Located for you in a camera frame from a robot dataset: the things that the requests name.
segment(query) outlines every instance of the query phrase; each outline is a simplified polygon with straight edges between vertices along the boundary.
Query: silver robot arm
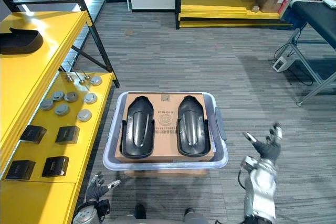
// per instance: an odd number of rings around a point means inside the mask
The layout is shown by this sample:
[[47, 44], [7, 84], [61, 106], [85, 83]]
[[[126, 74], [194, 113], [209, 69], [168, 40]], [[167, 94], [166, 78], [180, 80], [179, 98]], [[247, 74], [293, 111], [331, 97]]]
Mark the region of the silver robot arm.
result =
[[280, 154], [281, 146], [277, 142], [282, 139], [282, 129], [278, 124], [273, 125], [267, 143], [262, 143], [250, 133], [244, 136], [252, 143], [260, 154], [257, 161], [247, 156], [241, 163], [241, 170], [248, 171], [245, 179], [244, 218], [245, 224], [275, 223], [274, 194], [276, 191], [277, 171], [275, 162]]

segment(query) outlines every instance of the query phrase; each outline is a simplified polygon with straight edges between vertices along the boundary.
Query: black square box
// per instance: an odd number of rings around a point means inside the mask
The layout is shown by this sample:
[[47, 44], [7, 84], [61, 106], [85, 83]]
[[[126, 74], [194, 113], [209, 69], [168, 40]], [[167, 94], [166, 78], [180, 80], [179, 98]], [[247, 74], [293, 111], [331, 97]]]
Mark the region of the black square box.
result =
[[29, 180], [33, 172], [35, 162], [31, 160], [14, 160], [12, 161], [6, 180]]
[[79, 127], [77, 126], [64, 126], [60, 127], [56, 137], [58, 144], [75, 144], [79, 135]]
[[65, 176], [69, 158], [66, 156], [48, 157], [44, 165], [42, 177]]
[[22, 133], [20, 140], [39, 144], [46, 132], [47, 130], [42, 126], [28, 125], [25, 131]]

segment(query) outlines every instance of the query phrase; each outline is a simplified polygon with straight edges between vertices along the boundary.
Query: plastic storage bin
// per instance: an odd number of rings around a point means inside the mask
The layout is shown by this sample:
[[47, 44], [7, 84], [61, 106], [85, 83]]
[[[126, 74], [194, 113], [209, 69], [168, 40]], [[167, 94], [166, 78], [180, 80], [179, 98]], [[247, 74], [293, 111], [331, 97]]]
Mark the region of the plastic storage bin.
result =
[[215, 98], [209, 93], [202, 94], [204, 97], [205, 110], [208, 117], [209, 131], [213, 139], [213, 146], [215, 146], [214, 157], [210, 161], [176, 163], [121, 163], [118, 161], [114, 155], [118, 144], [122, 116], [128, 95], [128, 92], [124, 92], [118, 97], [117, 100], [116, 111], [113, 116], [110, 133], [103, 156], [104, 166], [110, 170], [211, 169], [224, 167], [227, 164], [229, 157], [225, 144], [226, 134], [223, 125], [223, 118], [219, 108], [216, 106]]

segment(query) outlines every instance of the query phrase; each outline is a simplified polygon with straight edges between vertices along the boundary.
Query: yellow shelving unit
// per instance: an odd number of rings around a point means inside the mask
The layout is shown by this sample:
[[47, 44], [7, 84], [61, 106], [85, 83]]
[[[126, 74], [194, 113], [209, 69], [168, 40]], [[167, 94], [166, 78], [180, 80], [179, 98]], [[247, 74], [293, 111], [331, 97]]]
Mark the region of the yellow shelving unit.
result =
[[[74, 73], [68, 74], [76, 79]], [[71, 223], [85, 168], [112, 81], [115, 79], [113, 73], [87, 74], [91, 77], [100, 76], [102, 84], [91, 86], [88, 81], [85, 85], [80, 85], [78, 81], [68, 82], [65, 73], [62, 72], [46, 94], [46, 98], [51, 98], [52, 93], [58, 90], [62, 90], [64, 93], [75, 91], [79, 97], [73, 103], [66, 101], [55, 103], [55, 106], [67, 103], [70, 107], [70, 112], [67, 115], [57, 116], [53, 109], [49, 111], [39, 109], [35, 114], [31, 124], [42, 126], [47, 129], [47, 132], [39, 144], [21, 142], [17, 148], [13, 160], [28, 159], [34, 161], [35, 166], [29, 181], [18, 182], [4, 179], [1, 181], [1, 223], [21, 223], [22, 220], [31, 224]], [[85, 94], [89, 92], [97, 95], [98, 99], [93, 104], [86, 104], [83, 101]], [[76, 118], [77, 113], [82, 109], [88, 109], [92, 113], [92, 118], [87, 122], [80, 122]], [[77, 143], [55, 143], [59, 127], [71, 125], [80, 128]], [[67, 156], [69, 158], [66, 175], [42, 177], [46, 158], [53, 156]]]
[[[1, 21], [0, 32], [10, 33], [11, 27], [37, 30], [43, 43], [36, 51], [28, 54], [0, 55], [0, 223], [71, 223], [109, 91], [112, 82], [119, 87], [118, 78], [85, 0], [2, 1], [12, 13]], [[23, 13], [18, 8], [19, 5], [55, 3], [78, 4], [81, 11]], [[73, 45], [85, 24], [104, 63]], [[65, 71], [61, 64], [70, 49], [107, 71], [87, 73], [90, 77], [100, 76], [101, 84], [92, 86], [89, 81], [85, 81], [80, 85], [75, 73], [67, 73], [74, 82], [68, 82], [64, 72], [56, 74], [57, 70]], [[49, 111], [37, 108], [44, 96], [51, 98], [56, 90], [64, 93], [76, 91], [79, 96], [77, 101], [67, 104], [70, 111], [64, 116], [57, 116], [55, 108]], [[89, 92], [97, 96], [93, 104], [83, 101]], [[62, 103], [67, 102], [56, 102], [54, 107]], [[77, 114], [82, 109], [88, 109], [92, 114], [87, 122], [77, 120]], [[39, 144], [20, 140], [28, 123], [46, 129]], [[57, 144], [55, 140], [59, 128], [73, 125], [80, 129], [77, 143]], [[56, 156], [69, 158], [65, 176], [42, 177], [46, 159]], [[29, 180], [6, 180], [12, 162], [22, 160], [35, 163]]]
[[[180, 27], [202, 26], [256, 26], [257, 20], [267, 19], [267, 25], [289, 25], [279, 22], [278, 13], [252, 12], [254, 0], [176, 0], [176, 29]], [[241, 21], [229, 19], [254, 19], [255, 21]]]
[[279, 19], [278, 13], [252, 12], [254, 0], [182, 0], [181, 17]]
[[35, 29], [42, 46], [30, 54], [0, 55], [1, 68], [1, 172], [31, 115], [82, 27], [91, 25], [87, 12], [11, 13], [1, 23], [9, 28]]
[[260, 27], [260, 26], [289, 26], [281, 22], [261, 22], [253, 19], [223, 19], [223, 20], [193, 20], [181, 21], [180, 27]]

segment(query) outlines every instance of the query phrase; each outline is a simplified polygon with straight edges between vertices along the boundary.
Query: metal disc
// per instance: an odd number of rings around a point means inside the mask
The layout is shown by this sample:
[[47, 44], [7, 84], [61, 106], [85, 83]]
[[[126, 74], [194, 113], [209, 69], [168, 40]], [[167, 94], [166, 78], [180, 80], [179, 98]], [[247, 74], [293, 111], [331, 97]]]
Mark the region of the metal disc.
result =
[[58, 101], [61, 101], [63, 100], [63, 97], [64, 97], [64, 93], [63, 91], [55, 91], [54, 93], [52, 93], [52, 99], [55, 101], [55, 102], [58, 102]]
[[69, 106], [66, 104], [61, 104], [60, 106], [57, 106], [55, 108], [55, 114], [56, 115], [66, 115], [69, 113]]
[[64, 96], [64, 100], [67, 102], [76, 102], [78, 99], [78, 95], [76, 92], [69, 92]]
[[41, 102], [40, 108], [44, 111], [51, 110], [54, 106], [54, 101], [52, 99], [44, 99]]
[[95, 93], [87, 93], [84, 97], [84, 101], [87, 104], [93, 104], [97, 101], [97, 96]]
[[77, 119], [81, 122], [87, 122], [92, 117], [92, 113], [89, 110], [81, 110], [77, 114]]
[[93, 77], [91, 77], [91, 79], [90, 79], [90, 83], [91, 83], [93, 86], [98, 86], [98, 85], [100, 85], [102, 82], [103, 82], [103, 80], [101, 79], [100, 76], [93, 76]]

